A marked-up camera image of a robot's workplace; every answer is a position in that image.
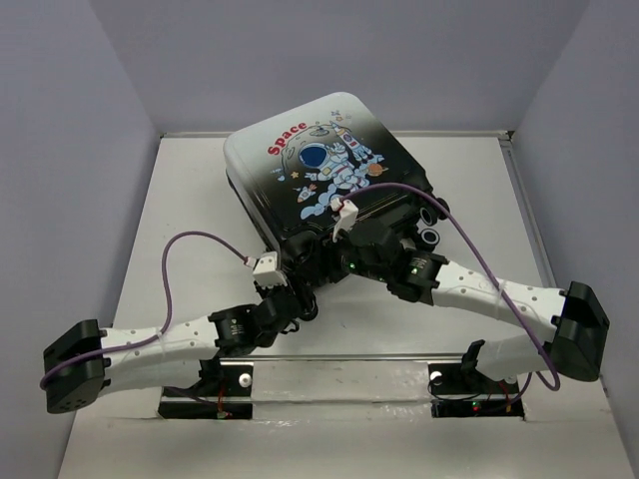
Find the black and white suitcase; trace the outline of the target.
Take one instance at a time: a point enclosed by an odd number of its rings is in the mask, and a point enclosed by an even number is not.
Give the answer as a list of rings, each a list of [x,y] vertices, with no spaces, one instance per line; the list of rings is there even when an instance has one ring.
[[[335,92],[238,130],[223,145],[226,174],[287,275],[319,287],[344,274],[330,264],[333,199],[354,194],[360,219],[434,250],[442,216],[402,189],[432,194],[424,167],[355,95]]]

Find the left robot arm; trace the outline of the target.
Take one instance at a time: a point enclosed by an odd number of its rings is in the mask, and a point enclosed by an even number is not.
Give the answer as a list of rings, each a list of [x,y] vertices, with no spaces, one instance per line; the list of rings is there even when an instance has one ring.
[[[193,387],[201,394],[221,382],[218,364],[271,347],[279,335],[299,330],[318,315],[306,285],[260,288],[258,304],[212,312],[166,329],[102,328],[82,320],[43,352],[40,387],[46,410],[65,414],[114,392],[153,387]]]

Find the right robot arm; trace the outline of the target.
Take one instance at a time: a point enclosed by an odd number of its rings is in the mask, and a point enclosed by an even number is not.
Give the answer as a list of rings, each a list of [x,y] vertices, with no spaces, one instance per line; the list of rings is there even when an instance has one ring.
[[[334,246],[346,272],[381,281],[402,300],[522,328],[518,336],[478,339],[468,346],[459,378],[469,390],[544,370],[582,382],[600,376],[610,320],[585,283],[573,281],[560,289],[490,279],[440,254],[404,246],[377,220],[339,231]]]

